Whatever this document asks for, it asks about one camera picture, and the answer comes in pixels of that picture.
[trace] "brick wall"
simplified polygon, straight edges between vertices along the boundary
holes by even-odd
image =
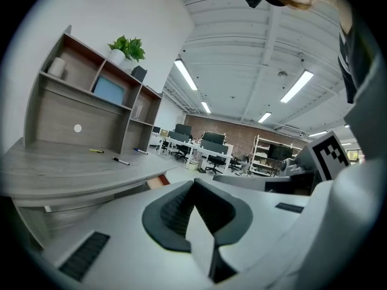
[[[213,120],[203,117],[187,115],[184,124],[192,126],[192,136],[200,138],[205,131],[226,133],[227,143],[234,145],[235,155],[249,153],[252,150],[254,137],[272,140],[282,144],[293,144],[295,147],[303,148],[307,143],[295,138],[286,137],[275,132],[257,129],[240,124],[226,123],[225,121]]]

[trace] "potted plant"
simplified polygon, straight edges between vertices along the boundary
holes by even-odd
[[[141,39],[127,40],[125,36],[121,36],[113,44],[108,45],[111,49],[109,60],[116,65],[120,65],[125,58],[130,61],[136,60],[137,62],[145,59],[145,52],[141,48]]]

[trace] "yellow marker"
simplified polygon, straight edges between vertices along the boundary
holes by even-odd
[[[89,149],[91,152],[103,153],[103,150]]]

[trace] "green plant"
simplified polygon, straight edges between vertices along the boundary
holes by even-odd
[[[110,49],[112,50],[120,50],[122,51],[126,58],[129,60],[136,60],[139,62],[140,60],[145,59],[145,51],[141,48],[143,42],[141,39],[134,38],[134,40],[127,40],[125,36],[119,37],[114,44],[108,44]]]

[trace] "black speaker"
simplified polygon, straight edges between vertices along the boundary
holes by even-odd
[[[143,69],[142,67],[140,67],[140,66],[136,66],[136,67],[133,69],[131,75],[132,75],[134,78],[138,79],[140,82],[143,82],[146,73],[148,73],[147,70],[144,70],[144,69]]]

